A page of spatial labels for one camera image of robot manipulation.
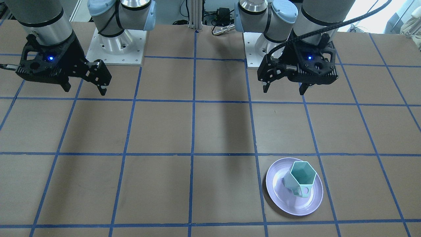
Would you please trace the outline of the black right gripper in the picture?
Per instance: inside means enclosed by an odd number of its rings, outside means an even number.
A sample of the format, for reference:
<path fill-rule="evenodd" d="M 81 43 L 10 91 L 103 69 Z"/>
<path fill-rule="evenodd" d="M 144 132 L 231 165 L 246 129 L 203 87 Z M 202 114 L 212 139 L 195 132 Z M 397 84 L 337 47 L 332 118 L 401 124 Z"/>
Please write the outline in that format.
<path fill-rule="evenodd" d="M 88 62 L 80 42 L 72 31 L 68 39 L 56 45 L 41 45 L 36 36 L 26 37 L 20 63 L 15 73 L 31 82 L 58 84 L 69 92 L 69 77 L 79 77 L 94 84 L 105 96 L 112 75 L 101 59 Z"/>

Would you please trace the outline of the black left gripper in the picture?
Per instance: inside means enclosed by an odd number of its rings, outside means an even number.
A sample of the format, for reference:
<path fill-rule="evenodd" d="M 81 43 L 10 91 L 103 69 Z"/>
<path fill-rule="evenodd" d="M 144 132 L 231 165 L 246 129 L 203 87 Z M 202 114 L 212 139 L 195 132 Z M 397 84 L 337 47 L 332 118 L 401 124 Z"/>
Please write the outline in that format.
<path fill-rule="evenodd" d="M 298 81 L 297 79 L 297 65 L 293 44 L 286 44 L 289 40 L 283 40 L 280 45 L 273 48 L 273 59 L 269 54 L 266 54 L 257 70 L 258 80 L 262 82 L 263 92 L 267 93 L 270 84 L 276 80 L 287 78 L 289 81 Z M 311 87 L 309 83 L 301 83 L 299 87 L 299 94 L 303 96 L 307 89 Z"/>

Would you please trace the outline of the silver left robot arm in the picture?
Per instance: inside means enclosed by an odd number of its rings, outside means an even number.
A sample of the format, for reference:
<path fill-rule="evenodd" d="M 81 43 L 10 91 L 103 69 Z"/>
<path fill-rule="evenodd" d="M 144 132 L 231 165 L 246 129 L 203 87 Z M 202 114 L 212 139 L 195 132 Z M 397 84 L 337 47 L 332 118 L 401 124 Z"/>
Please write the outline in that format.
<path fill-rule="evenodd" d="M 284 77 L 301 84 L 301 95 L 313 85 L 335 82 L 333 37 L 337 29 L 317 30 L 342 23 L 353 4 L 353 0 L 239 0 L 234 10 L 235 29 L 259 33 L 256 49 L 262 61 L 257 75 L 263 92 Z M 311 32 L 316 34 L 287 44 Z"/>

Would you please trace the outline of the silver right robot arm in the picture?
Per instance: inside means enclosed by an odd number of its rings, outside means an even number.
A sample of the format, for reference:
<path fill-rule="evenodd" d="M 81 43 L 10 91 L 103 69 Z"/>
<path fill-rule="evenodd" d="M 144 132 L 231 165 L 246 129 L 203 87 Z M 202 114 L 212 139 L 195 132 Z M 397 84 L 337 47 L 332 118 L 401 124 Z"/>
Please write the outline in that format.
<path fill-rule="evenodd" d="M 25 29 L 20 63 L 1 64 L 26 81 L 71 88 L 69 77 L 95 85 L 104 96 L 112 76 L 105 60 L 90 62 L 59 0 L 6 0 L 6 6 Z M 89 0 L 89 14 L 108 54 L 125 54 L 134 41 L 129 30 L 151 31 L 156 22 L 154 0 Z"/>

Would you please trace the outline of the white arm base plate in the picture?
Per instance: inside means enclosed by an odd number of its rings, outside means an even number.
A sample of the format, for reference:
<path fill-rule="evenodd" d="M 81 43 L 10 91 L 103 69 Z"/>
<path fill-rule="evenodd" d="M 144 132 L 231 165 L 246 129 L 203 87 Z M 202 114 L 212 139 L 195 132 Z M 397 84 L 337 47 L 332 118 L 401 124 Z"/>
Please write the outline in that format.
<path fill-rule="evenodd" d="M 248 69 L 258 69 L 265 54 L 277 45 L 263 33 L 244 32 L 243 39 Z"/>
<path fill-rule="evenodd" d="M 107 66 L 141 66 L 147 33 L 125 30 L 120 36 L 107 38 L 95 29 L 86 58 L 91 62 L 103 60 Z"/>

